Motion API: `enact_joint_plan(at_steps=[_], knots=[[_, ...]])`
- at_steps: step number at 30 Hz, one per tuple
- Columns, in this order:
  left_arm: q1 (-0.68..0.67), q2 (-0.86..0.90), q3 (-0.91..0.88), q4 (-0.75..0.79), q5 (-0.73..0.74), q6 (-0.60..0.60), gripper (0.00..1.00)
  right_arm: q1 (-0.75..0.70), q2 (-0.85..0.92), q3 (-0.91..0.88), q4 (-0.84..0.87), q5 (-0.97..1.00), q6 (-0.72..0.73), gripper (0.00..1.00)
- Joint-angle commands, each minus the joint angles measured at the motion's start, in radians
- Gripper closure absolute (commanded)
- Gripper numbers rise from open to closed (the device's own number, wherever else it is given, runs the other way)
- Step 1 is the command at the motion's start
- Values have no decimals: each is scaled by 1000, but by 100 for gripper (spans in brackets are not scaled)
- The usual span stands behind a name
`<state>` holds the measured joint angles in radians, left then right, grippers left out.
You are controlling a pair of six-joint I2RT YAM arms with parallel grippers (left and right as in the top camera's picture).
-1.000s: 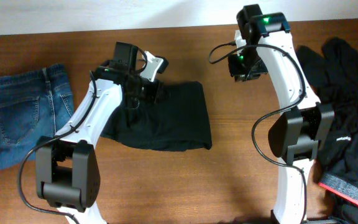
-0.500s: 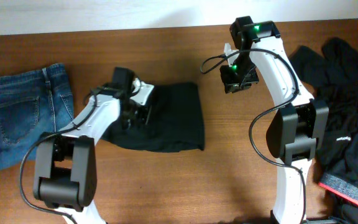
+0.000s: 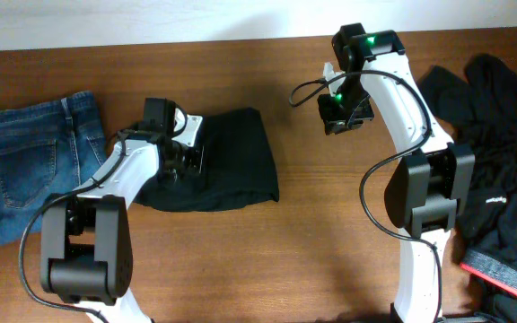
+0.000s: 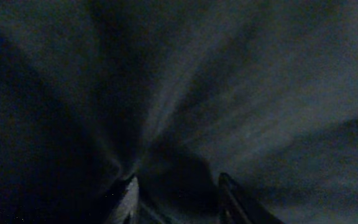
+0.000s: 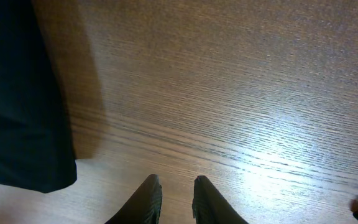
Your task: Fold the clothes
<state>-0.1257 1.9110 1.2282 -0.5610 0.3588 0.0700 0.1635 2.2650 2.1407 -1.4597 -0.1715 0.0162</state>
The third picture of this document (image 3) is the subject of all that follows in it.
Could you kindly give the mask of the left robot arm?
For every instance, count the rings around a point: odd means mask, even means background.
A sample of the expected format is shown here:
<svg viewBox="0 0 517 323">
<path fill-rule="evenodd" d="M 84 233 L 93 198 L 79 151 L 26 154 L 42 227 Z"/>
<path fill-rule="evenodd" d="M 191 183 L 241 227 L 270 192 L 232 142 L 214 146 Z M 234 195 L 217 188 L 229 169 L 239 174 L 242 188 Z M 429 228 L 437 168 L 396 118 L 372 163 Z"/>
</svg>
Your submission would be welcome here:
<svg viewBox="0 0 517 323">
<path fill-rule="evenodd" d="M 130 289 L 133 251 L 127 210 L 151 179 L 202 170 L 203 117 L 167 99 L 145 100 L 141 120 L 117 132 L 109 158 L 81 186 L 39 211 L 39 281 L 59 306 L 94 322 L 148 322 Z"/>
</svg>

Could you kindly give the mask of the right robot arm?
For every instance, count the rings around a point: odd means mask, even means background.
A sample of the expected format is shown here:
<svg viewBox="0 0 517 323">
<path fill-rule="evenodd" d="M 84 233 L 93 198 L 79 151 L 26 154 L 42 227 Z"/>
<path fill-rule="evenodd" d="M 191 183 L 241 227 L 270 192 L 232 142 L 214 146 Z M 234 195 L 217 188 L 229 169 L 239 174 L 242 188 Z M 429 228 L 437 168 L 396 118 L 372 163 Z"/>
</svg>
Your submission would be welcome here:
<svg viewBox="0 0 517 323">
<path fill-rule="evenodd" d="M 365 184 L 379 168 L 397 164 L 384 190 L 393 227 L 378 227 L 400 242 L 391 318 L 440 322 L 443 252 L 465 209 L 474 153 L 436 122 L 395 31 L 368 33 L 360 23 L 345 25 L 331 44 L 339 69 L 325 64 L 322 85 L 328 92 L 317 99 L 326 134 L 355 130 L 379 113 L 396 149 L 361 180 Z"/>
</svg>

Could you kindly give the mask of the blue denim jeans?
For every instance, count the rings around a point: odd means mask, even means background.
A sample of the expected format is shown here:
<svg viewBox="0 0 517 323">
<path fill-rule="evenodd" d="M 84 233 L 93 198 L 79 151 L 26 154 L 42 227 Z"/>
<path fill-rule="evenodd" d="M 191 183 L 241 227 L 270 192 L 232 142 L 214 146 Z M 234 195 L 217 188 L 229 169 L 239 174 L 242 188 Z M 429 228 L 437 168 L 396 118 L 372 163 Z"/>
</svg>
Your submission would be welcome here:
<svg viewBox="0 0 517 323">
<path fill-rule="evenodd" d="M 106 161 L 93 94 L 0 111 L 0 246 L 22 236 L 51 194 L 79 187 Z"/>
</svg>

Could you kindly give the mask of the black trousers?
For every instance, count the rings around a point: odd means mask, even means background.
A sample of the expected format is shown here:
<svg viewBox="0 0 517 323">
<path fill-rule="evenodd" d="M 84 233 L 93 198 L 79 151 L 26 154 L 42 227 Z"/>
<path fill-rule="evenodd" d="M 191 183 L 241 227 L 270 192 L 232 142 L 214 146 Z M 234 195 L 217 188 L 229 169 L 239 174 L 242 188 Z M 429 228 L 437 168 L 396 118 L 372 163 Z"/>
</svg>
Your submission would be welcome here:
<svg viewBox="0 0 517 323">
<path fill-rule="evenodd" d="M 276 164 L 260 111 L 235 109 L 204 118 L 203 169 L 150 179 L 135 202 L 164 212 L 221 212 L 280 200 Z"/>
</svg>

